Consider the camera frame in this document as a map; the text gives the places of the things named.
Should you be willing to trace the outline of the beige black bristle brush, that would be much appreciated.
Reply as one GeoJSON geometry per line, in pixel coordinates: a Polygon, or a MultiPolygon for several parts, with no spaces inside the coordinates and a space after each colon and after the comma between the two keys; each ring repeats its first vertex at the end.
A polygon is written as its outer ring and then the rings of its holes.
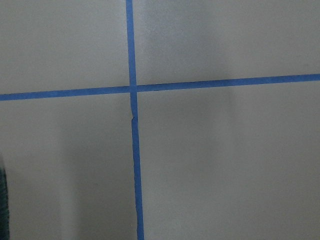
{"type": "Polygon", "coordinates": [[[10,239],[10,212],[7,175],[2,156],[0,157],[0,240],[10,239]]]}

